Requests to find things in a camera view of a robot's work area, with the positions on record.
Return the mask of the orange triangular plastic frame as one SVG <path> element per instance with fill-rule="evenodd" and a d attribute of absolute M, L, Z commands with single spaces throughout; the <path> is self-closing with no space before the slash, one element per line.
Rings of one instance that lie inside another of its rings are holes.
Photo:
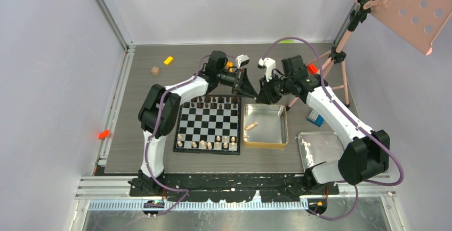
<path fill-rule="evenodd" d="M 232 62 L 228 61 L 226 67 L 229 72 L 233 72 L 234 64 Z"/>

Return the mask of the gold tin box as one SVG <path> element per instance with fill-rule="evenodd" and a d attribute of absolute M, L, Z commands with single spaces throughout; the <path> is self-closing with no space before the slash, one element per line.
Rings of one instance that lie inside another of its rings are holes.
<path fill-rule="evenodd" d="M 283 150 L 289 142 L 283 105 L 246 104 L 243 125 L 245 147 Z"/>

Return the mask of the black white chess board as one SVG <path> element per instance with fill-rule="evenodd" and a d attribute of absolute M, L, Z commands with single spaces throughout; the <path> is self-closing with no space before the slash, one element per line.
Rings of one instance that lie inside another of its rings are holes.
<path fill-rule="evenodd" d="M 239 155 L 242 135 L 241 97 L 204 95 L 181 105 L 173 152 Z M 231 137 L 238 150 L 229 150 Z"/>

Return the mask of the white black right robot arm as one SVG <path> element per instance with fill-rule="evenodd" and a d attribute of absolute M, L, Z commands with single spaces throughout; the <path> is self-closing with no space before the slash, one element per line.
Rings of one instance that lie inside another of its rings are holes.
<path fill-rule="evenodd" d="M 304 171 L 304 186 L 317 194 L 326 183 L 345 181 L 356 185 L 389 168 L 390 138 L 384 130 L 375 131 L 361 122 L 336 96 L 319 74 L 310 74 L 302 57 L 282 60 L 283 71 L 276 69 L 271 58 L 258 61 L 265 70 L 259 80 L 258 103 L 271 105 L 284 95 L 294 95 L 317 111 L 336 133 L 345 147 L 338 160 L 316 164 Z"/>

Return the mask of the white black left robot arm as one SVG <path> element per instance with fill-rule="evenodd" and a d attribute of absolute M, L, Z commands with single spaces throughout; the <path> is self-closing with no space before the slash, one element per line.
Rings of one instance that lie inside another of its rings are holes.
<path fill-rule="evenodd" d="M 247 55 L 235 58 L 236 70 L 227 67 L 228 56 L 222 51 L 212 51 L 201 61 L 197 71 L 187 80 L 175 85 L 153 85 L 138 114 L 144 135 L 143 163 L 138 179 L 151 196 L 163 191 L 163 181 L 158 178 L 164 171 L 163 155 L 167 135 L 173 130 L 180 105 L 198 96 L 212 92 L 219 84 L 232 88 L 232 93 L 255 99 L 257 92 L 247 77 Z"/>

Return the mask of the red block near stand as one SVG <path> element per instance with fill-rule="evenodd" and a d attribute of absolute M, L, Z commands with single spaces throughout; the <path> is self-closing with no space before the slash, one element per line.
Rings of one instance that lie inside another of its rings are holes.
<path fill-rule="evenodd" d="M 316 67 L 316 65 L 315 64 L 309 64 L 308 66 L 307 66 L 307 69 L 308 69 L 308 71 L 309 71 L 309 73 L 310 74 L 316 74 L 317 72 L 318 72 L 318 68 Z"/>

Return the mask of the blue box of bits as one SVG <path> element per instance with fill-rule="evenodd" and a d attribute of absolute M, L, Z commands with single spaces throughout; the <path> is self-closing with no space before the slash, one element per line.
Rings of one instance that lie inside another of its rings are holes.
<path fill-rule="evenodd" d="M 321 127 L 324 123 L 324 118 L 316 110 L 313 109 L 307 117 L 307 121 L 317 127 Z"/>

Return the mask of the silver tin lid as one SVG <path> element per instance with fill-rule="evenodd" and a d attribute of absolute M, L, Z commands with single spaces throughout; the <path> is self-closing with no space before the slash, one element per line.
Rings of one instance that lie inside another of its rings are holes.
<path fill-rule="evenodd" d="M 335 132 L 301 132 L 297 135 L 303 169 L 339 160 L 344 146 Z"/>

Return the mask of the yellow rectangular block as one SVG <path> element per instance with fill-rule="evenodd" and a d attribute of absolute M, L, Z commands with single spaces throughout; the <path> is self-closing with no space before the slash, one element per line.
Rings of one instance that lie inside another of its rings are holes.
<path fill-rule="evenodd" d="M 168 56 L 165 59 L 164 64 L 168 66 L 168 65 L 170 65 L 173 62 L 173 60 L 174 60 L 174 58 L 172 56 Z"/>

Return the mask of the small wooden cube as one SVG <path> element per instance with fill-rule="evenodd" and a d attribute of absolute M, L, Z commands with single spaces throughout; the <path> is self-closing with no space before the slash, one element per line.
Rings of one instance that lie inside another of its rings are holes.
<path fill-rule="evenodd" d="M 160 68 L 159 67 L 152 67 L 151 73 L 155 76 L 158 76 L 160 74 Z"/>

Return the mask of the orange red block left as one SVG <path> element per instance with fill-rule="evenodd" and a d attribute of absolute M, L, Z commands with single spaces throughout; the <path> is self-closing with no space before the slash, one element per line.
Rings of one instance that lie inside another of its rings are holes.
<path fill-rule="evenodd" d="M 102 140 L 110 135 L 110 130 L 106 129 L 98 134 L 98 139 Z"/>

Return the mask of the pink music stand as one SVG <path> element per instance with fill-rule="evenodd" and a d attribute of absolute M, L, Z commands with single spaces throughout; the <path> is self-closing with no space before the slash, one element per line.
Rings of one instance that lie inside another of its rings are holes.
<path fill-rule="evenodd" d="M 322 54 L 327 60 L 320 71 L 329 72 L 335 59 L 344 59 L 341 53 L 357 25 L 368 15 L 398 34 L 424 55 L 433 51 L 433 42 L 451 16 L 451 0 L 354 0 L 357 9 L 336 48 Z"/>

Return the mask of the green block at wall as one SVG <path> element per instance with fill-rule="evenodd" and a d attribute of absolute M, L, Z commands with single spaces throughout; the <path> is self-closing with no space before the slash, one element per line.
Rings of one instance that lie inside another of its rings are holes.
<path fill-rule="evenodd" d="M 285 39 L 279 42 L 279 44 L 293 44 L 294 40 L 292 39 Z"/>

